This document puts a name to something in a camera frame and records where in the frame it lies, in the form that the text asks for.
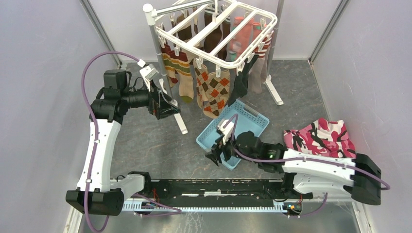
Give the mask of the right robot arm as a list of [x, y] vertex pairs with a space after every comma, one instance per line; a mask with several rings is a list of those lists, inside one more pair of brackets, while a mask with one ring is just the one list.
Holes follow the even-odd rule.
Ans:
[[233, 137], [218, 132], [205, 157], [217, 166], [230, 159], [254, 162], [269, 173], [282, 173], [281, 193], [287, 198], [297, 194], [329, 193], [368, 205], [381, 204], [381, 192], [387, 186], [381, 169], [365, 154], [355, 158], [330, 158], [304, 154], [282, 144], [262, 142], [253, 132]]

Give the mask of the argyle beige sock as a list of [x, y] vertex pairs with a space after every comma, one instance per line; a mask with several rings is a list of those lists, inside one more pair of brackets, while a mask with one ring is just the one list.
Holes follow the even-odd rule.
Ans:
[[204, 105], [208, 102], [205, 91], [205, 87], [208, 88], [206, 84], [208, 80], [208, 69], [205, 65], [201, 65], [201, 68], [195, 66], [194, 71], [196, 74], [197, 103], [201, 109], [204, 109]]
[[220, 77], [215, 72], [202, 76], [202, 109], [207, 117], [217, 118], [225, 107], [229, 99], [230, 77], [229, 70], [222, 71]]

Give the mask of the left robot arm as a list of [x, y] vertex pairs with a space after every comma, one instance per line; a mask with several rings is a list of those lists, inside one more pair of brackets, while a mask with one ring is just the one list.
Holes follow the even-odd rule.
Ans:
[[157, 119], [180, 112], [175, 101], [155, 85], [153, 77], [157, 73], [155, 68], [142, 68], [140, 89], [130, 85], [129, 71], [112, 69], [104, 73], [104, 86], [90, 105], [90, 141], [83, 173], [75, 190], [66, 193], [66, 202], [81, 213], [117, 216], [126, 199], [135, 194], [141, 198], [152, 194], [154, 188], [148, 172], [132, 171], [118, 182], [112, 182], [110, 166], [128, 110], [146, 107]]

